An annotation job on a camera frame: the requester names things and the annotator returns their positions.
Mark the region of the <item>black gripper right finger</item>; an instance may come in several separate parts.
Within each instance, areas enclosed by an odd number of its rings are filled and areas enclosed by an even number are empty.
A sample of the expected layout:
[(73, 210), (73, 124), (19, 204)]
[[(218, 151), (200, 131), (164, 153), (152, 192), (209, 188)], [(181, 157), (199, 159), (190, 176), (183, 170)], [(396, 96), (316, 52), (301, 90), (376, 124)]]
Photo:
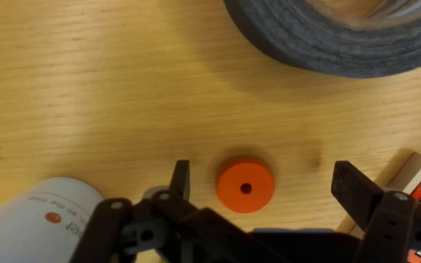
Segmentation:
[(336, 160), (330, 191), (354, 222), (366, 229), (385, 191), (349, 160)]

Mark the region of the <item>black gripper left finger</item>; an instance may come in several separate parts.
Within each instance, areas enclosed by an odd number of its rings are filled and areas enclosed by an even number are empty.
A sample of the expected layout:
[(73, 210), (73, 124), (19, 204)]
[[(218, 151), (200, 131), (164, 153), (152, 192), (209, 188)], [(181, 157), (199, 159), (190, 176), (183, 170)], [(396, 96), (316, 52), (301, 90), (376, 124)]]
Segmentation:
[(190, 162), (187, 159), (176, 162), (170, 188), (183, 198), (190, 197)]

